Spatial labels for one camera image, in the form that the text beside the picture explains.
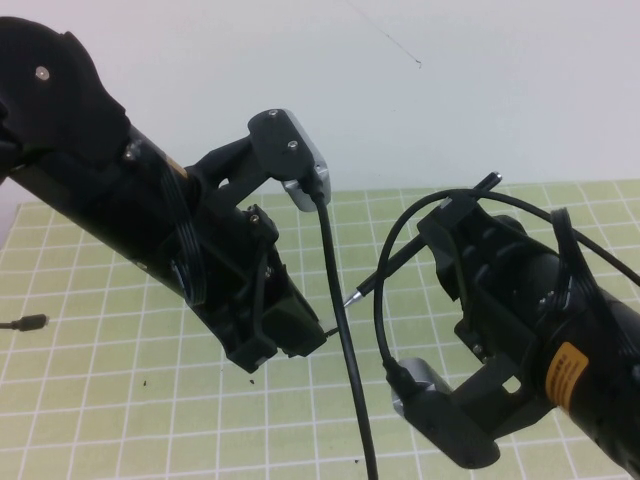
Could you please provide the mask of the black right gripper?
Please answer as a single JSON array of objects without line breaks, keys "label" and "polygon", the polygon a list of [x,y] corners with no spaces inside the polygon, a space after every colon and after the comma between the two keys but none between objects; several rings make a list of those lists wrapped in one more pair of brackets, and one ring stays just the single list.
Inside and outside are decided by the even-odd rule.
[{"label": "black right gripper", "polygon": [[418,222],[425,241],[437,238],[436,275],[462,319],[454,332],[479,359],[500,355],[520,370],[540,341],[538,302],[552,289],[558,258],[508,215],[476,209],[474,197],[447,196]]}]

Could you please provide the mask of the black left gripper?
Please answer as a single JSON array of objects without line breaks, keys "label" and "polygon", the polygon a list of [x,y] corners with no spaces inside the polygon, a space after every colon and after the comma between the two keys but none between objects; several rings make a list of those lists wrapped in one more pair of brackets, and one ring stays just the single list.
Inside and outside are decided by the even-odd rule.
[{"label": "black left gripper", "polygon": [[321,346],[319,319],[293,285],[263,210],[216,212],[173,182],[160,191],[169,231],[150,254],[149,272],[182,296],[232,363],[253,373],[276,347],[306,357]]}]

